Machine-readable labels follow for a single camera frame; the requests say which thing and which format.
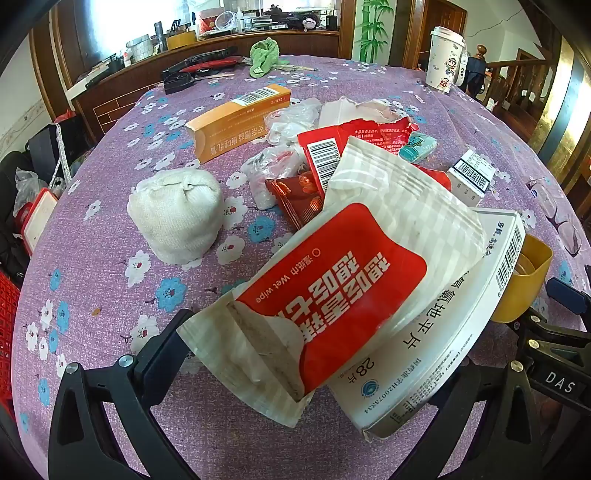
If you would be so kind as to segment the eyeglasses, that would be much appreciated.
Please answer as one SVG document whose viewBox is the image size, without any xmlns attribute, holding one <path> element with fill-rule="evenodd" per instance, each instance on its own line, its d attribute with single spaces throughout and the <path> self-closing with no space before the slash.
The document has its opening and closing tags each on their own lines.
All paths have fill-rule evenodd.
<svg viewBox="0 0 591 480">
<path fill-rule="evenodd" d="M 567 253 L 575 258 L 583 246 L 582 238 L 571 217 L 562 211 L 556 198 L 546 187 L 547 179 L 531 179 L 526 183 L 527 188 L 534 198 L 538 200 L 541 209 L 561 241 Z"/>
</svg>

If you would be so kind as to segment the wooden counter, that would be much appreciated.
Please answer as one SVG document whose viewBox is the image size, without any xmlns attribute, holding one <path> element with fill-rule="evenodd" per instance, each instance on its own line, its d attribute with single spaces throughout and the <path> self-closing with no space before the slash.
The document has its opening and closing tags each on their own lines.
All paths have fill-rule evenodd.
<svg viewBox="0 0 591 480">
<path fill-rule="evenodd" d="M 263 31 L 215 37 L 149 57 L 107 76 L 73 99 L 75 112 L 83 119 L 91 141 L 96 143 L 145 92 L 163 81 L 164 71 L 192 57 L 204 57 L 217 50 L 228 50 L 232 54 L 228 60 L 213 60 L 186 70 L 198 78 L 221 72 L 231 73 L 242 67 L 238 57 L 249 56 L 250 47 L 267 37 L 276 40 L 283 55 L 334 58 L 351 55 L 338 32 L 325 30 Z"/>
</svg>

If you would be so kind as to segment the red torn paper package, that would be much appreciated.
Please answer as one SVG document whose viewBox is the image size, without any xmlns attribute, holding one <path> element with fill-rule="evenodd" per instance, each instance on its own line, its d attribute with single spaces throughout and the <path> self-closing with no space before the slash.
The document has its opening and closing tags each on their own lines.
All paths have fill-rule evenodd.
<svg viewBox="0 0 591 480">
<path fill-rule="evenodd" d="M 327 126 L 301 133 L 297 140 L 304 149 L 305 159 L 322 197 L 327 193 L 329 180 L 335 173 L 349 137 L 398 154 L 418 126 L 408 117 L 390 123 L 353 119 L 341 125 Z"/>
</svg>

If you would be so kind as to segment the white tissue ball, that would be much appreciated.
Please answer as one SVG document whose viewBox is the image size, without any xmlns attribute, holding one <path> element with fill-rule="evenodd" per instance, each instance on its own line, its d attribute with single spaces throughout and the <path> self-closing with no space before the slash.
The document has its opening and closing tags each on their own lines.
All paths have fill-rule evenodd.
<svg viewBox="0 0 591 480">
<path fill-rule="evenodd" d="M 223 206 L 217 179 L 189 167 L 140 181 L 128 197 L 127 213 L 160 261 L 184 265 L 204 256 L 217 239 Z"/>
</svg>

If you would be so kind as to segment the dark red snack wrapper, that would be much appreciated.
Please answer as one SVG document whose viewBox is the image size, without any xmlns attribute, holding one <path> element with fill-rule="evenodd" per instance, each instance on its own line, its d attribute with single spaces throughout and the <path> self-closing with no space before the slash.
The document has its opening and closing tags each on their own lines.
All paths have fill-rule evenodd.
<svg viewBox="0 0 591 480">
<path fill-rule="evenodd" d="M 295 230 L 301 230 L 322 211 L 324 200 L 311 171 L 294 177 L 268 179 L 266 188 Z"/>
</svg>

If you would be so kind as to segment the red plastic basket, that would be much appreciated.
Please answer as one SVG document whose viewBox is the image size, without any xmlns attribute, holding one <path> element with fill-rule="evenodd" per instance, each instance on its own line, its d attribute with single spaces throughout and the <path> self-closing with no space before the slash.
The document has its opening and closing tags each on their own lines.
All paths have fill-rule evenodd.
<svg viewBox="0 0 591 480">
<path fill-rule="evenodd" d="M 11 387 L 11 353 L 19 289 L 4 274 L 0 275 L 0 400 L 1 406 L 15 418 Z"/>
</svg>

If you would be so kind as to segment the orange medicine box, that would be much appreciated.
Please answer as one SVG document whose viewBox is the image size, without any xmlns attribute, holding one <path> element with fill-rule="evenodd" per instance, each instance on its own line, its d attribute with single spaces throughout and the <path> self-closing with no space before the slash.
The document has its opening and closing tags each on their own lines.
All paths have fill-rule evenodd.
<svg viewBox="0 0 591 480">
<path fill-rule="evenodd" d="M 264 119 L 290 106 L 291 92 L 271 84 L 208 110 L 185 124 L 195 157 L 206 163 L 249 141 L 266 136 Z"/>
</svg>

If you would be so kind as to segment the red white wet wipe pack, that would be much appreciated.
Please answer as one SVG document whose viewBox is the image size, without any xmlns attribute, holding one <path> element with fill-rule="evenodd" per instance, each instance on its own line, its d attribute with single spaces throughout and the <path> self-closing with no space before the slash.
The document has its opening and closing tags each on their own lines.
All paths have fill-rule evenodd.
<svg viewBox="0 0 591 480">
<path fill-rule="evenodd" d="M 485 247 L 472 208 L 349 138 L 322 212 L 177 332 L 233 395 L 294 427 L 318 387 L 408 325 Z"/>
</svg>

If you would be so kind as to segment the white paper coffee cup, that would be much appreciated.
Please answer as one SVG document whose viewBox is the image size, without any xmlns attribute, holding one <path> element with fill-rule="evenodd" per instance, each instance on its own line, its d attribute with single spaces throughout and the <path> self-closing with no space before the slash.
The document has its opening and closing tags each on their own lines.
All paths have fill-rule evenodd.
<svg viewBox="0 0 591 480">
<path fill-rule="evenodd" d="M 464 82 L 467 64 L 464 37 L 446 27 L 436 26 L 431 31 L 426 83 L 440 92 L 449 93 L 453 85 L 460 86 Z"/>
</svg>

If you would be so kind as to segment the teal tissue packet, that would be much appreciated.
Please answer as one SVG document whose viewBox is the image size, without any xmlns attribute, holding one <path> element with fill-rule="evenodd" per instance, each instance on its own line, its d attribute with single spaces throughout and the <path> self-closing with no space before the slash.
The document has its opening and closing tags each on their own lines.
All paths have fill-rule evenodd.
<svg viewBox="0 0 591 480">
<path fill-rule="evenodd" d="M 399 156 L 410 163 L 417 164 L 430 156 L 437 146 L 438 142 L 435 138 L 415 131 L 410 135 L 407 144 L 400 149 Z"/>
</svg>

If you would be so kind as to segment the black red tool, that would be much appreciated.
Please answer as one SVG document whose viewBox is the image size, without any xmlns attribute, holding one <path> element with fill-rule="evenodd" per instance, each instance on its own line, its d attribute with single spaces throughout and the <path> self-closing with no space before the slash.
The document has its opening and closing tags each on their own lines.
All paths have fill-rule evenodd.
<svg viewBox="0 0 591 480">
<path fill-rule="evenodd" d="M 174 94 L 192 86 L 201 77 L 216 74 L 242 63 L 238 48 L 228 47 L 190 56 L 160 73 L 166 95 Z"/>
</svg>

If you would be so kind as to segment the purple floral tablecloth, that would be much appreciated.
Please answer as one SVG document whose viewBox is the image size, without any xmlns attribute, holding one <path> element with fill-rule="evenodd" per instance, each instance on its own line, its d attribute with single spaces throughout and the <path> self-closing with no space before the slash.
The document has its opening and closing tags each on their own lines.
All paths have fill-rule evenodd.
<svg viewBox="0 0 591 480">
<path fill-rule="evenodd" d="M 34 468 L 48 472 L 53 405 L 64 369 L 113 364 L 137 353 L 181 308 L 199 310 L 249 280 L 290 237 L 279 209 L 260 211 L 242 164 L 263 150 L 252 141 L 209 161 L 221 185 L 223 224 L 205 256 L 168 265 L 151 252 L 127 213 L 136 184 L 161 170 L 199 167 L 185 124 L 226 101 L 273 83 L 295 101 L 379 100 L 405 112 L 438 146 L 425 160 L 447 170 L 471 149 L 495 168 L 484 205 L 517 211 L 529 234 L 553 252 L 550 274 L 589 287 L 590 245 L 560 185 L 536 153 L 467 95 L 441 94 L 423 75 L 342 59 L 294 56 L 297 72 L 252 79 L 238 69 L 172 95 L 145 93 L 84 161 L 59 200 L 28 266 L 12 349 L 17 427 Z M 583 246 L 563 248 L 526 183 L 546 187 L 573 220 Z M 328 389 L 315 393 L 297 427 L 286 428 L 240 402 L 214 376 L 187 361 L 153 411 L 162 430 L 203 479 L 386 479 L 418 442 L 433 415 L 426 407 L 385 441 L 367 442 Z"/>
</svg>

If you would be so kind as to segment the red lidded white box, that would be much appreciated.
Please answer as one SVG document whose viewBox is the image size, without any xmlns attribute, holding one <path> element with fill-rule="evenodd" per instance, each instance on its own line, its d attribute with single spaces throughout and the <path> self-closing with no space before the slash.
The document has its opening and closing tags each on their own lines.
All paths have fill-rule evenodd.
<svg viewBox="0 0 591 480">
<path fill-rule="evenodd" d="M 21 229 L 25 249 L 30 256 L 33 255 L 57 202 L 57 197 L 48 188 L 43 188 L 30 207 Z"/>
</svg>

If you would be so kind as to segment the white blue medicine box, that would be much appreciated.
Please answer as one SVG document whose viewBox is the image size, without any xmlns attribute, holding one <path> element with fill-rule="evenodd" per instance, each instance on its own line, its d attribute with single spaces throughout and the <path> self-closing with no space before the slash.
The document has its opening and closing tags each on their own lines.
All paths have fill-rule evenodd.
<svg viewBox="0 0 591 480">
<path fill-rule="evenodd" d="M 446 172 L 451 181 L 451 192 L 468 207 L 477 207 L 484 199 L 494 173 L 494 167 L 471 149 Z"/>
</svg>

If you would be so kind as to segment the clear plastic bag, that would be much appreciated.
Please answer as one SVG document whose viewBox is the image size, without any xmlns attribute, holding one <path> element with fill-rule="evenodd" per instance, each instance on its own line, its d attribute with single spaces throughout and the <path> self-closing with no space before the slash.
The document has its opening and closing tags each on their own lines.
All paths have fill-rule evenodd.
<svg viewBox="0 0 591 480">
<path fill-rule="evenodd" d="M 257 209 L 267 210 L 276 205 L 276 198 L 266 187 L 267 180 L 294 177 L 307 169 L 304 149 L 297 136 L 318 126 L 321 108 L 321 101 L 308 98 L 263 118 L 264 139 L 269 145 L 240 167 L 249 181 Z"/>
</svg>

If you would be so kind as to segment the green crumpled cloth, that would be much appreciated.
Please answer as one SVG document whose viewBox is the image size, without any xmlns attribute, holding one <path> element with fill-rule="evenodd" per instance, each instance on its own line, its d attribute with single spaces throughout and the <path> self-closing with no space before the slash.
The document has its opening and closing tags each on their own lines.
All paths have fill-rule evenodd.
<svg viewBox="0 0 591 480">
<path fill-rule="evenodd" d="M 249 52 L 249 76 L 259 79 L 266 76 L 276 65 L 280 65 L 280 46 L 276 40 L 267 37 L 252 45 Z"/>
</svg>

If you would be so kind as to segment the yellow square plastic cup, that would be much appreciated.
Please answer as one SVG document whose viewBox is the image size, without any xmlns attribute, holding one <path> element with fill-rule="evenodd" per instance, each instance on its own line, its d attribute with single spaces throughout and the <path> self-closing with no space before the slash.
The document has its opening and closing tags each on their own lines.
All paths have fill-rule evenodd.
<svg viewBox="0 0 591 480">
<path fill-rule="evenodd" d="M 551 248 L 527 234 L 511 279 L 491 317 L 491 321 L 507 324 L 525 313 L 540 292 L 553 258 Z"/>
</svg>

